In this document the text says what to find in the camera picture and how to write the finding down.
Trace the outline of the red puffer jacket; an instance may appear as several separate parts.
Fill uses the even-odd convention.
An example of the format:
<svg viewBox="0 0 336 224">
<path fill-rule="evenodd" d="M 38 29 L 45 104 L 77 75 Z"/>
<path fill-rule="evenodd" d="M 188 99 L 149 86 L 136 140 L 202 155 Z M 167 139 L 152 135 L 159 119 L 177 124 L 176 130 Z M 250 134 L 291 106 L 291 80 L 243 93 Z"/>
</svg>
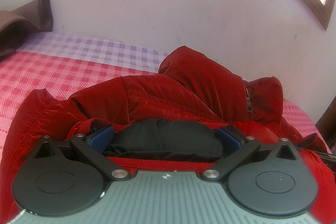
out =
<svg viewBox="0 0 336 224">
<path fill-rule="evenodd" d="M 233 125 L 263 143 L 287 138 L 303 144 L 300 152 L 318 182 L 311 213 L 322 223 L 335 222 L 335 179 L 317 156 L 326 151 L 319 137 L 304 138 L 283 117 L 280 81 L 265 77 L 245 82 L 238 75 L 188 47 L 179 47 L 155 75 L 125 76 L 91 86 L 57 100 L 33 90 L 10 126 L 1 160 L 1 223 L 19 212 L 11 185 L 23 162 L 44 135 L 69 140 L 94 126 L 116 131 L 147 119 L 199 122 L 210 128 Z"/>
</svg>

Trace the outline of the pink purple checked bedsheet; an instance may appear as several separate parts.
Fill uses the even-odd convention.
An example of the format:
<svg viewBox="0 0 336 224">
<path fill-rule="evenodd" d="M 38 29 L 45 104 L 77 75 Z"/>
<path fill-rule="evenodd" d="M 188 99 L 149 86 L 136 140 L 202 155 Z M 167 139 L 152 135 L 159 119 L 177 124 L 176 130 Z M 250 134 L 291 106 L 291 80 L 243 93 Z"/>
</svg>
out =
<svg viewBox="0 0 336 224">
<path fill-rule="evenodd" d="M 115 42 L 56 36 L 51 32 L 30 34 L 24 46 L 1 61 L 1 157 L 12 121 L 33 90 L 44 89 L 57 100 L 67 100 L 80 90 L 118 77 L 155 75 L 167 56 Z M 145 121 L 171 120 L 151 118 L 132 125 Z M 318 130 L 302 135 L 289 124 L 302 137 L 317 136 L 325 144 Z M 123 130 L 114 129 L 117 135 Z"/>
</svg>

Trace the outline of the brown wooden door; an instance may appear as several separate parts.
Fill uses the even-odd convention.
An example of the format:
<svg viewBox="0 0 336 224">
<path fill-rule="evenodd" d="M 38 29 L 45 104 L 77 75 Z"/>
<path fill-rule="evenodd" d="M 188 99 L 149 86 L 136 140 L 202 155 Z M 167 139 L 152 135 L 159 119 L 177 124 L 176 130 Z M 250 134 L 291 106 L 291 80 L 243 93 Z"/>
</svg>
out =
<svg viewBox="0 0 336 224">
<path fill-rule="evenodd" d="M 336 97 L 332 100 L 329 107 L 322 117 L 315 124 L 327 143 L 329 149 L 335 152 L 335 127 L 336 127 Z"/>
</svg>

